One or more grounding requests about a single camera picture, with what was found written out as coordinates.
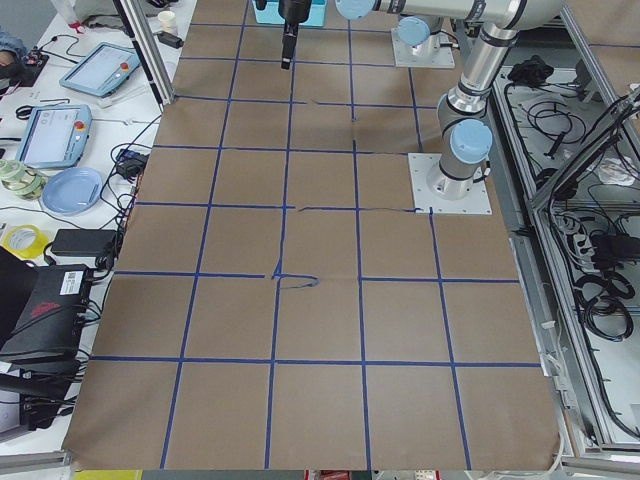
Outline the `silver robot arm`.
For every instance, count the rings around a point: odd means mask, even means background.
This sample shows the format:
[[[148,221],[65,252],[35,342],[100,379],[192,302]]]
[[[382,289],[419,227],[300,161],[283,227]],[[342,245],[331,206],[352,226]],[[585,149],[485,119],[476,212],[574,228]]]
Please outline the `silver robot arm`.
[[[346,19],[371,12],[445,17],[480,21],[475,41],[458,84],[438,104],[443,138],[439,163],[426,176],[428,187],[440,198],[464,198],[473,184],[479,164],[493,144],[493,134],[480,119],[496,75],[516,37],[523,30],[543,25],[560,13],[563,1],[338,1]]]
[[[402,16],[397,27],[399,39],[411,48],[413,55],[436,53],[441,45],[443,17],[433,15]]]

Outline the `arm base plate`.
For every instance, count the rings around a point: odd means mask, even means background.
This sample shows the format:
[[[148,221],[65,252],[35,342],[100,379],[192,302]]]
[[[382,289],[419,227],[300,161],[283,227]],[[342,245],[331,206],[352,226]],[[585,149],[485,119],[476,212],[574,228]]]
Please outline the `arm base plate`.
[[[440,168],[440,154],[408,155],[414,211],[420,214],[491,215],[484,181],[453,180]]]
[[[424,43],[412,47],[398,36],[398,28],[391,30],[396,67],[454,69],[451,38],[444,32],[431,35]]]

